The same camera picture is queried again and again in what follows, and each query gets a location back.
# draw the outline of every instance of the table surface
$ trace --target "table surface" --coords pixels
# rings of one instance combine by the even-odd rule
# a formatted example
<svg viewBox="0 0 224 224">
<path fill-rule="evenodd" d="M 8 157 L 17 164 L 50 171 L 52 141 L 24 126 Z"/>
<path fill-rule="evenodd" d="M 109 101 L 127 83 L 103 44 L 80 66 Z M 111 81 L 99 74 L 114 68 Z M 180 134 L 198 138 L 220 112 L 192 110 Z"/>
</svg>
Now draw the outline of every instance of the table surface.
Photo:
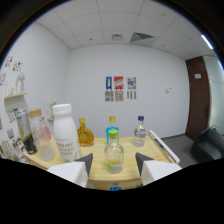
<svg viewBox="0 0 224 224">
<path fill-rule="evenodd" d="M 153 158 L 157 161 L 163 161 L 170 163 L 169 159 L 162 152 L 160 147 L 154 142 L 154 140 L 146 136 L 145 145 L 143 147 L 135 147 L 132 144 L 132 137 L 120 138 L 119 143 L 124 148 L 124 168 L 118 174 L 111 174 L 106 171 L 104 149 L 106 147 L 106 138 L 95 138 L 94 144 L 90 147 L 81 147 L 82 156 L 93 153 L 93 161 L 90 170 L 89 180 L 93 181 L 130 181 L 140 179 L 137 162 L 135 159 L 136 152 L 139 152 L 145 156 Z M 55 157 L 50 162 L 42 160 L 37 152 L 35 155 L 29 155 L 24 151 L 24 155 L 35 163 L 45 167 L 46 169 L 54 165 L 63 164 L 55 138 L 51 135 L 51 146 L 54 149 Z"/>
</svg>

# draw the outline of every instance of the air vent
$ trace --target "air vent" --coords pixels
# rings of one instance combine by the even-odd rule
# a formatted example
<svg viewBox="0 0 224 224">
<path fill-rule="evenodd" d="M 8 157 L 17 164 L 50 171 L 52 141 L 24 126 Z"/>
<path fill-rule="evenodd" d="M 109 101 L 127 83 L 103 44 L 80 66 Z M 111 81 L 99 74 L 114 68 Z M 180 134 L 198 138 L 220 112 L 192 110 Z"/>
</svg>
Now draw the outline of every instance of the air vent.
<svg viewBox="0 0 224 224">
<path fill-rule="evenodd" d="M 131 44 L 151 47 L 155 39 L 156 39 L 155 37 L 147 35 L 147 34 L 134 33 L 131 39 Z"/>
<path fill-rule="evenodd" d="M 112 40 L 122 40 L 121 34 L 112 34 Z"/>
</svg>

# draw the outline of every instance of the yellow bottle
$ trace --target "yellow bottle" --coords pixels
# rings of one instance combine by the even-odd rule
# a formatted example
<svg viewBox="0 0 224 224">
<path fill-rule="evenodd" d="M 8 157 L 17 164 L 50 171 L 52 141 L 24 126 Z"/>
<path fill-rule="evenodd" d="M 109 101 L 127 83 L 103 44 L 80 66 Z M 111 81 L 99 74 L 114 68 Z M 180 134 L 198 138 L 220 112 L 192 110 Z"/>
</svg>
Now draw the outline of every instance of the yellow bottle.
<svg viewBox="0 0 224 224">
<path fill-rule="evenodd" d="M 82 147 L 89 147 L 93 145 L 94 135 L 85 125 L 85 118 L 79 118 L 80 128 L 77 130 L 79 137 L 79 144 Z"/>
</svg>

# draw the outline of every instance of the wall shelf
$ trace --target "wall shelf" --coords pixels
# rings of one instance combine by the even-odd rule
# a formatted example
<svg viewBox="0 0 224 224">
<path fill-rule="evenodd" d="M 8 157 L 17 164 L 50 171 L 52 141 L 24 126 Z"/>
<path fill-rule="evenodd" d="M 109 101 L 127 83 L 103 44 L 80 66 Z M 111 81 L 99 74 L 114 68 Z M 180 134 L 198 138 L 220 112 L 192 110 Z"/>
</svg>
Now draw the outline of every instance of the wall shelf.
<svg viewBox="0 0 224 224">
<path fill-rule="evenodd" d="M 24 95 L 27 95 L 27 94 L 28 94 L 28 93 L 21 93 L 21 94 L 16 94 L 16 95 L 6 96 L 6 97 L 4 98 L 4 100 L 5 100 L 5 99 L 8 99 L 8 98 L 17 97 L 17 96 L 24 96 Z"/>
</svg>

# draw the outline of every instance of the black chair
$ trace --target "black chair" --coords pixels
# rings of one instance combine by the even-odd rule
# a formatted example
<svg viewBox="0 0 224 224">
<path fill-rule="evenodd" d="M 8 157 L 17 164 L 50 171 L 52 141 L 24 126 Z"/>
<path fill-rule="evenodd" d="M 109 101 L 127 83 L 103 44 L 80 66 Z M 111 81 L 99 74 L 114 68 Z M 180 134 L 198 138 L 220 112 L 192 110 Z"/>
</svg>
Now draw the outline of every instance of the black chair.
<svg viewBox="0 0 224 224">
<path fill-rule="evenodd" d="M 224 158 L 224 136 L 210 128 L 199 131 L 190 154 L 199 163 Z"/>
</svg>

